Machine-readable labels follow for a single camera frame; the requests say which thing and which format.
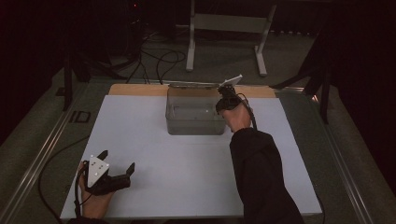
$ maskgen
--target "table leg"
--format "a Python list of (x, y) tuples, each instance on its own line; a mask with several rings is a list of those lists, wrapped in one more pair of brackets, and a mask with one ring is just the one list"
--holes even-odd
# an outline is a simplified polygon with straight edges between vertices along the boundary
[(194, 69), (194, 54), (195, 54), (195, 41), (194, 41), (194, 17), (195, 17), (195, 0), (191, 0), (191, 15), (190, 15), (190, 44), (189, 52), (187, 53), (187, 66), (186, 70), (191, 72)]
[(262, 49), (264, 48), (265, 41), (267, 40), (268, 33), (270, 32), (271, 22), (273, 20), (276, 11), (276, 6), (271, 7), (271, 11), (268, 14), (267, 20), (265, 22), (264, 30), (262, 32), (262, 41), (259, 46), (254, 47), (256, 53), (257, 65), (259, 66), (259, 74), (261, 77), (267, 76), (267, 70), (265, 68), (264, 58), (262, 57)]

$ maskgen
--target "white tabletop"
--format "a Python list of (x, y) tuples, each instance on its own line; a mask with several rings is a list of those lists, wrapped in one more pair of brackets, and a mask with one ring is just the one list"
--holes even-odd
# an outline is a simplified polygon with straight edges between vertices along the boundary
[[(278, 99), (250, 98), (259, 130), (270, 133), (283, 161), (285, 185), (302, 214), (320, 213), (300, 151)], [(170, 135), (165, 96), (108, 95), (100, 109), (82, 160), (108, 150), (110, 175), (122, 175), (135, 162), (132, 186), (113, 197), (107, 217), (240, 217), (229, 149), (232, 133)], [(61, 218), (74, 213), (74, 188)]]

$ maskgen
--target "white device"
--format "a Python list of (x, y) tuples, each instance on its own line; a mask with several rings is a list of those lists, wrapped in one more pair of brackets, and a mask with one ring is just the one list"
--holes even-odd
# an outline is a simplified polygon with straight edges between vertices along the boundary
[(91, 155), (87, 181), (88, 188), (91, 188), (106, 173), (109, 166), (108, 163)]
[(240, 80), (242, 79), (242, 75), (239, 75), (237, 77), (233, 77), (231, 79), (225, 79), (223, 83), (220, 84), (220, 86), (224, 85), (233, 85), (235, 86)]

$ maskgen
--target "cable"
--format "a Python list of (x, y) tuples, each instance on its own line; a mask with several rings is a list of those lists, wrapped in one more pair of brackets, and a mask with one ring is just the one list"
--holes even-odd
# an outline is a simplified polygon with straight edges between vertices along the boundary
[[(148, 37), (153, 37), (155, 35), (160, 35), (160, 33), (156, 32), (156, 33), (153, 33), (153, 34), (149, 35)], [(167, 40), (169, 40), (169, 37), (166, 37), (166, 36), (163, 37), (163, 39), (152, 39), (152, 38), (148, 39), (149, 42), (164, 42), (164, 41), (167, 41)]]
[(257, 123), (256, 123), (256, 118), (254, 117), (253, 111), (251, 110), (250, 106), (245, 101), (243, 101), (241, 98), (239, 98), (239, 99), (241, 100), (241, 102), (245, 106), (245, 108), (247, 109), (247, 112), (250, 115), (251, 123), (253, 124), (253, 128), (257, 131)]
[(144, 73), (143, 73), (143, 79), (145, 79), (145, 84), (151, 84), (151, 83), (149, 83), (149, 75), (148, 75), (148, 72), (147, 72), (147, 70), (146, 70), (146, 66), (145, 65), (143, 65), (143, 63), (141, 63), (141, 65), (142, 65), (142, 67), (143, 67), (143, 71), (144, 71)]
[(92, 195), (93, 195), (93, 193), (90, 194), (90, 196), (88, 196), (88, 198), (87, 198), (86, 200), (84, 200), (84, 201), (80, 204), (80, 206), (82, 206), (85, 202), (87, 202), (87, 201), (92, 197)]
[(139, 68), (139, 66), (142, 64), (142, 54), (141, 53), (139, 53), (139, 56), (138, 56), (137, 60), (139, 61), (139, 64), (134, 69), (134, 71), (131, 73), (131, 75), (128, 76), (128, 78), (125, 81), (125, 84), (129, 83), (129, 81), (131, 80), (131, 78), (134, 76), (134, 74), (136, 73), (137, 69)]
[(78, 181), (84, 171), (85, 171), (84, 169), (79, 170), (78, 175), (76, 176), (76, 180), (75, 180), (75, 201), (74, 201), (74, 203), (76, 206), (76, 208), (75, 208), (76, 217), (81, 217), (80, 203), (78, 200)]
[(124, 63), (118, 63), (115, 65), (111, 65), (111, 66), (107, 66), (107, 68), (111, 69), (111, 70), (116, 70), (116, 71), (120, 71), (122, 69), (127, 68), (128, 66), (134, 64), (136, 62), (136, 57), (130, 57), (126, 62)]
[[(165, 76), (165, 74), (168, 73), (169, 71), (171, 71), (176, 66), (177, 63), (183, 62), (186, 59), (186, 54), (184, 54), (181, 51), (177, 51), (177, 50), (173, 50), (173, 49), (160, 49), (160, 50), (168, 50), (168, 52), (165, 52), (161, 57), (152, 55), (144, 50), (142, 50), (142, 52), (147, 54), (148, 56), (158, 60), (157, 65), (156, 65), (156, 75), (157, 75), (157, 78), (160, 81), (160, 83), (163, 85), (163, 77)], [(171, 53), (176, 54), (177, 59), (175, 61), (165, 60), (164, 57), (166, 57), (167, 55), (169, 55)], [(163, 72), (160, 75), (160, 70), (159, 70), (160, 63), (171, 63), (172, 65), (170, 68), (168, 68), (165, 72)]]
[(53, 158), (55, 158), (56, 156), (58, 156), (61, 152), (65, 151), (66, 149), (84, 141), (85, 139), (89, 138), (90, 136), (85, 136), (81, 139), (79, 139), (77, 142), (72, 143), (66, 147), (63, 147), (62, 149), (60, 149), (59, 151), (57, 151), (55, 154), (53, 154), (48, 160), (47, 162), (44, 164), (43, 169), (41, 170), (40, 174), (38, 175), (38, 182), (37, 182), (37, 190), (38, 190), (38, 194), (40, 196), (41, 201), (43, 202), (43, 204), (49, 209), (49, 211), (52, 213), (52, 215), (55, 217), (55, 219), (58, 221), (58, 223), (62, 223), (62, 220), (59, 218), (58, 214), (56, 214), (56, 212), (50, 207), (50, 205), (47, 203), (47, 201), (44, 198), (43, 192), (41, 190), (41, 178), (44, 174), (45, 169), (47, 168), (47, 166), (50, 164), (50, 161), (52, 161)]
[(320, 205), (320, 208), (321, 208), (321, 210), (322, 210), (322, 212), (323, 212), (323, 220), (322, 220), (322, 224), (324, 224), (324, 222), (326, 221), (326, 212), (325, 212), (325, 210), (324, 210), (324, 205), (323, 205), (323, 202), (322, 202), (322, 200), (319, 198), (319, 196), (317, 195), (317, 198), (318, 198), (318, 202), (319, 202), (319, 205)]

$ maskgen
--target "metal rail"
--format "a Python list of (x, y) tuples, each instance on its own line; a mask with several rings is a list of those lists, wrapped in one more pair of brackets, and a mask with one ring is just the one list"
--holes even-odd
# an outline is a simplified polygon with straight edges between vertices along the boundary
[(359, 187), (356, 184), (352, 174), (349, 172), (347, 163), (344, 160), (340, 148), (337, 146), (334, 140), (332, 131), (330, 130), (328, 125), (324, 125), (324, 123), (322, 122), (322, 118), (318, 112), (318, 98), (316, 96), (313, 96), (313, 100), (310, 101), (310, 105), (311, 108), (317, 112), (314, 113), (316, 116), (316, 121), (319, 123), (322, 131), (326, 134), (331, 149), (330, 153), (332, 154), (332, 158), (335, 161), (335, 167), (340, 174), (341, 180), (343, 181), (344, 187), (346, 188), (346, 193), (352, 203), (353, 208), (355, 209), (359, 222), (361, 224), (373, 224), (373, 219), (370, 215), (370, 212), (368, 211), (368, 208), (363, 198), (361, 197)]
[(52, 150), (55, 148), (60, 136), (64, 131), (64, 127), (66, 126), (67, 121), (70, 118), (73, 106), (76, 104), (78, 99), (81, 97), (82, 93), (85, 91), (85, 85), (83, 84), (81, 85), (82, 86), (79, 86), (75, 93), (76, 100), (73, 102), (73, 104), (71, 104), (69, 109), (64, 111), (62, 115), (58, 118), (55, 126), (53, 127), (53, 129), (49, 134), (49, 137), (43, 144), (40, 151), (37, 153), (35, 159), (30, 164), (29, 168), (26, 170), (25, 174), (21, 179), (21, 182), (18, 184), (11, 198), (8, 200), (7, 206), (1, 212), (0, 223), (3, 224), (12, 223), (12, 220), (17, 215), (26, 197), (29, 195), (44, 164), (49, 159)]

